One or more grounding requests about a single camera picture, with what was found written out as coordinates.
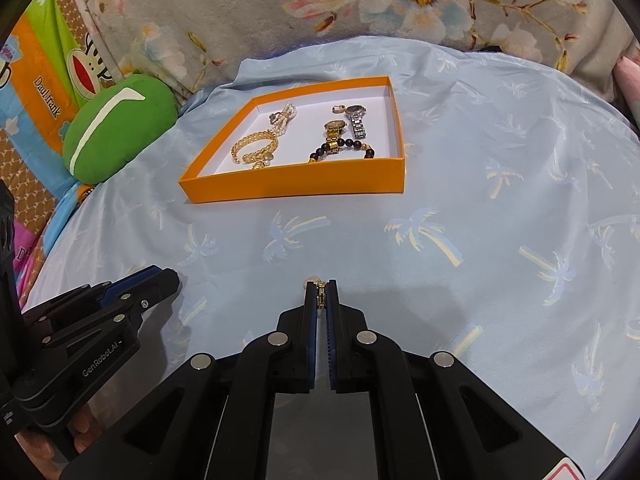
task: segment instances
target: watch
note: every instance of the watch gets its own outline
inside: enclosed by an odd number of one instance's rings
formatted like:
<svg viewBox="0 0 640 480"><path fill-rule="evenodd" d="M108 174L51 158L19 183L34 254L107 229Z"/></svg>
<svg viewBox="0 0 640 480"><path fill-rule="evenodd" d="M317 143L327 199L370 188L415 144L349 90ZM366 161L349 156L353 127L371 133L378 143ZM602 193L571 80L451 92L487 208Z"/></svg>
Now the watch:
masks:
<svg viewBox="0 0 640 480"><path fill-rule="evenodd" d="M347 106L339 105L334 106L333 112L334 114L344 113L349 121L351 122L351 127L353 129L353 137L355 139L364 139L367 136L367 133L364 129L364 124L362 124L362 116L366 113L367 109L362 105L353 105Z"/></svg>
<svg viewBox="0 0 640 480"><path fill-rule="evenodd" d="M347 125L343 120L329 121L324 125L326 143L329 145L327 153L338 153L338 139L342 135L342 130Z"/></svg>

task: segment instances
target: jewelry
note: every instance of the jewelry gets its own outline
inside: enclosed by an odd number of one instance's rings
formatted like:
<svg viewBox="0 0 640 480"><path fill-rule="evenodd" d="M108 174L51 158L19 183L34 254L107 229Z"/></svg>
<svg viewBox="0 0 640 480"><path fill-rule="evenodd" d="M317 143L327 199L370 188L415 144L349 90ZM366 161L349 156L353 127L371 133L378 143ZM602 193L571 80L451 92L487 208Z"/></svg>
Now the jewelry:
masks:
<svg viewBox="0 0 640 480"><path fill-rule="evenodd" d="M376 152L373 151L373 148L364 142L360 142L359 140L353 139L338 139L338 146L347 148L353 148L354 150L365 150L364 158L373 158ZM325 142L322 146L320 146L317 150L315 150L311 155L309 155L309 162L317 162L320 160L321 156L333 153L330 150L329 144Z"/></svg>
<svg viewBox="0 0 640 480"><path fill-rule="evenodd" d="M364 124L362 124L362 116L366 113L367 109L362 105L337 105L332 108L334 114L345 114L351 122L351 128L353 129L353 136L356 139L364 139L367 136L364 130Z"/></svg>
<svg viewBox="0 0 640 480"><path fill-rule="evenodd" d="M236 164L240 164L240 160L238 159L238 152L244 148L245 146L255 142L256 140L270 140L271 142L265 146L264 148L260 148L260 150L256 150L255 152L247 153L242 156L242 161L245 164L253 164L254 170L257 168L264 168L268 166L269 163L273 160L273 152L275 152L278 147L278 137L284 135L287 131L287 125L289 121L292 120L298 111L293 103L285 104L284 108L281 112L276 112L269 116L269 122L272 124L272 128L269 130L265 130L263 132L256 132L254 134L249 134L244 136L242 139L238 140L233 147L231 148L231 157L233 158Z"/></svg>
<svg viewBox="0 0 640 480"><path fill-rule="evenodd" d="M269 116L269 122L273 125L273 128L269 128L270 132L273 132L276 137L281 137L284 132L287 131L287 125L292 120L298 111L293 103L287 103L281 112L276 112Z"/></svg>
<svg viewBox="0 0 640 480"><path fill-rule="evenodd" d="M333 154L338 153L338 147L340 146L338 142L340 140L343 140L340 138L340 136L342 135L342 130L346 125L347 123L345 123L342 120L329 121L327 124L324 125L324 129L325 129L324 134L326 135L325 144L328 146L328 149L326 150L327 153L333 153Z"/></svg>
<svg viewBox="0 0 640 480"><path fill-rule="evenodd" d="M233 160L236 164L240 164L240 160L238 159L238 152L242 150L242 148L248 146L249 144L252 144L256 140L270 140L271 142L264 148L260 148L259 150L243 155L242 161L245 164L253 163L254 170L257 168L264 168L265 166L269 165L269 162L273 160L273 152L278 147L278 137L276 137L276 135L269 130L244 136L233 145L233 147L231 148L231 157L233 157Z"/></svg>

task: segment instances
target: gold watch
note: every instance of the gold watch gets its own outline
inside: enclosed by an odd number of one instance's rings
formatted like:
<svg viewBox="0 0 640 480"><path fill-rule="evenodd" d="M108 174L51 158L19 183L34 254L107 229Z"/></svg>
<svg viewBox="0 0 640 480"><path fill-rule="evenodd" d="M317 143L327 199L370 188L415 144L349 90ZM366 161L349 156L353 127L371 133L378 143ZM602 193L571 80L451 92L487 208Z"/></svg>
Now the gold watch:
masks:
<svg viewBox="0 0 640 480"><path fill-rule="evenodd" d="M327 153L338 153L338 139L342 135L342 130L347 125L343 120L329 121L324 125L326 143L329 145L329 151Z"/></svg>

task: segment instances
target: green plush toy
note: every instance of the green plush toy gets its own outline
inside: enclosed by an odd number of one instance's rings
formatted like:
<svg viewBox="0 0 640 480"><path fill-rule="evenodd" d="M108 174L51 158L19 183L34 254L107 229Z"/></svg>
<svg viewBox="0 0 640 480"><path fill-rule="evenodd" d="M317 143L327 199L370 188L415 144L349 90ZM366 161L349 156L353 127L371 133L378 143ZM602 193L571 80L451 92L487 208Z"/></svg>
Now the green plush toy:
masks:
<svg viewBox="0 0 640 480"><path fill-rule="evenodd" d="M132 75L102 90L78 112L63 143L65 166L83 184L103 182L171 128L177 117L167 85Z"/></svg>

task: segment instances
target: light blue bedsheet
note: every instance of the light blue bedsheet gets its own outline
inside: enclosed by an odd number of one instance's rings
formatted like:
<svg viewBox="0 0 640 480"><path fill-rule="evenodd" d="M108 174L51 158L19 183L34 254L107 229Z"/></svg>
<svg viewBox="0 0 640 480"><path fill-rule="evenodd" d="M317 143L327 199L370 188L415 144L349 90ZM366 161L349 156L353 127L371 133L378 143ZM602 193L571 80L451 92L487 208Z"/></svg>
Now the light blue bedsheet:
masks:
<svg viewBox="0 0 640 480"><path fill-rule="evenodd" d="M192 205L178 186L250 97L371 75L397 94L404 194ZM335 278L370 328L407 351L455 352L590 479L640 415L639 240L640 144L610 105L501 54L355 38L242 63L98 186L30 305L150 264L182 274L172 308L148 314L142 350L95 399L110 423L187 356L233 354L273 330L309 276ZM314 461L312 446L273 443L288 465L274 479L360 478Z"/></svg>

